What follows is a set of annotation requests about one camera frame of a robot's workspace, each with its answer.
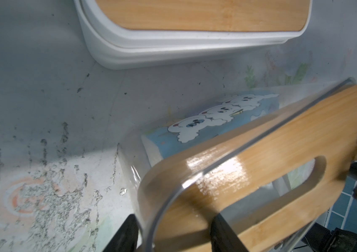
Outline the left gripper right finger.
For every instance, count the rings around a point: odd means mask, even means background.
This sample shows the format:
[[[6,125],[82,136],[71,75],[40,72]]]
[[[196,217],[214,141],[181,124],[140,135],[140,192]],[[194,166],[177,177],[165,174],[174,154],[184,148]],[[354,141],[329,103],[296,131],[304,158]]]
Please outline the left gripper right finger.
[[[212,252],[249,252],[221,214],[212,220],[210,237]]]

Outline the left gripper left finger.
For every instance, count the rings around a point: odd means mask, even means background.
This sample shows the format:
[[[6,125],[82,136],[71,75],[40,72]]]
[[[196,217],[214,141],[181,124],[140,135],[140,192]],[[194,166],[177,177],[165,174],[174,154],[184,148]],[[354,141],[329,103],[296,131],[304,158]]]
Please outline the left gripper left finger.
[[[139,227],[134,214],[130,214],[103,252],[135,252],[137,249]]]

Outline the dark bamboo lid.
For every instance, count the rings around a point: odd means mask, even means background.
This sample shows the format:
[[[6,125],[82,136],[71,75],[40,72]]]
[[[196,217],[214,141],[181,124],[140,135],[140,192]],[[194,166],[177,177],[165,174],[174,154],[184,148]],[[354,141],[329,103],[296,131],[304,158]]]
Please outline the dark bamboo lid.
[[[155,165],[138,189],[145,252],[209,251],[213,218],[314,161],[305,182],[235,224],[264,252],[341,194],[357,145],[357,85],[340,83]]]

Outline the clear plastic tissue box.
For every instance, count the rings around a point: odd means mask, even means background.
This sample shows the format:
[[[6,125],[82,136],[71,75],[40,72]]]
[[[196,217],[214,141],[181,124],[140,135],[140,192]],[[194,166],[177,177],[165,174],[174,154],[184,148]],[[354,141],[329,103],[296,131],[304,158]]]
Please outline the clear plastic tissue box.
[[[209,252],[223,214],[266,252],[326,212],[357,159],[357,84],[236,92],[131,131],[119,145],[143,252]]]

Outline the blue tissue pack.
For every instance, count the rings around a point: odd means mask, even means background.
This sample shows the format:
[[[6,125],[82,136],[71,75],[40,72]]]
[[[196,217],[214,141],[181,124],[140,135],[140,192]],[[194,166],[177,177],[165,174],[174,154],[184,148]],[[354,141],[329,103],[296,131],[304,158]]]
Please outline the blue tissue pack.
[[[279,109],[279,94],[230,95],[141,136],[150,166]]]

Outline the white tissue box base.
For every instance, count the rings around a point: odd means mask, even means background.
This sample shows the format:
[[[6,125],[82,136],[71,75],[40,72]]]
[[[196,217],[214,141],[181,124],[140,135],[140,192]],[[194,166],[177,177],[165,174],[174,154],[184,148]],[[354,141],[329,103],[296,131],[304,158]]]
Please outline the white tissue box base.
[[[224,59],[284,44],[308,27],[293,32],[128,30],[109,20],[95,1],[75,1],[75,7],[91,56],[112,70]]]

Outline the bamboo tissue box lid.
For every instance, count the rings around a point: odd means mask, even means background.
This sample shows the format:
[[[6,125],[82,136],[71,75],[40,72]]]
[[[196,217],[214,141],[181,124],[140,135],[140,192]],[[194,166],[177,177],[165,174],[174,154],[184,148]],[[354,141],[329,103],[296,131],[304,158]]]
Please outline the bamboo tissue box lid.
[[[97,1],[112,22],[134,30],[301,31],[310,1],[110,0]]]

